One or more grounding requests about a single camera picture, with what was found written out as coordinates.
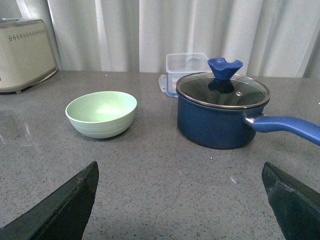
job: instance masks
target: curtain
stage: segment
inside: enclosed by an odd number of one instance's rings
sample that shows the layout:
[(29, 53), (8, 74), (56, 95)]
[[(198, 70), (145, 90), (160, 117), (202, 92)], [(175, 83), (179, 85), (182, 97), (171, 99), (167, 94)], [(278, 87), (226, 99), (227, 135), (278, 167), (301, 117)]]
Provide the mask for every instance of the curtain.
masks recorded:
[(201, 52), (320, 78), (319, 0), (6, 0), (0, 18), (43, 19), (61, 70), (165, 73), (167, 54)]

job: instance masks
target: gray countertop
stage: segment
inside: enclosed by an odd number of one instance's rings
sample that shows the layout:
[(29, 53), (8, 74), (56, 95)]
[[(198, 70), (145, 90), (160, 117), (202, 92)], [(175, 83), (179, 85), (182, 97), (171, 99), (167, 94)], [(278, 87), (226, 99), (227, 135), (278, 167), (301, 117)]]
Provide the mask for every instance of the gray countertop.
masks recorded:
[[(261, 172), (271, 162), (320, 192), (320, 147), (287, 132), (257, 133), (217, 150), (177, 128), (177, 98), (156, 73), (58, 71), (20, 94), (0, 94), (0, 227), (32, 208), (92, 161), (96, 199), (84, 240), (284, 239)], [(259, 77), (267, 115), (320, 125), (320, 80)], [(85, 94), (121, 91), (138, 102), (133, 124), (111, 139), (78, 133), (65, 115)]]

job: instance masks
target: toaster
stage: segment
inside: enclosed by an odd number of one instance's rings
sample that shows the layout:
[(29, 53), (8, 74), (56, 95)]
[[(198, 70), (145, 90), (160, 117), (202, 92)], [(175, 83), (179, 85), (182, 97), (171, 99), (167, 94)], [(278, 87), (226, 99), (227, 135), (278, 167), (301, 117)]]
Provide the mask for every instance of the toaster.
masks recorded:
[(41, 19), (0, 20), (0, 59), (0, 93), (20, 93), (57, 71)]

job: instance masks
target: blue saucepan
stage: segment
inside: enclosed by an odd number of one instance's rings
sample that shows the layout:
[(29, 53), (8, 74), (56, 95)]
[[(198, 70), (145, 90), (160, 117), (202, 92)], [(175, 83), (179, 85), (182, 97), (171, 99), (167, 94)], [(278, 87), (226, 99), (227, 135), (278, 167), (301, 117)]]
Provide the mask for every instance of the blue saucepan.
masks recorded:
[(287, 131), (320, 146), (320, 126), (290, 116), (266, 116), (270, 100), (266, 86), (235, 74), (242, 62), (208, 60), (212, 72), (182, 77), (176, 84), (177, 125), (191, 141), (212, 149), (236, 149), (248, 144), (256, 131)]

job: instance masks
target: green bowl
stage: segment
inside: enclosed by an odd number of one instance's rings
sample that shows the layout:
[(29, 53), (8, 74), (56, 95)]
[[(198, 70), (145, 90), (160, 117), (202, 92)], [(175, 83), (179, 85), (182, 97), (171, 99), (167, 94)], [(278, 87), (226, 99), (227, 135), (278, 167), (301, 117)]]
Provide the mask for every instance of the green bowl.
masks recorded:
[(65, 114), (85, 136), (105, 139), (124, 132), (134, 121), (137, 100), (120, 91), (100, 91), (81, 96), (68, 104)]

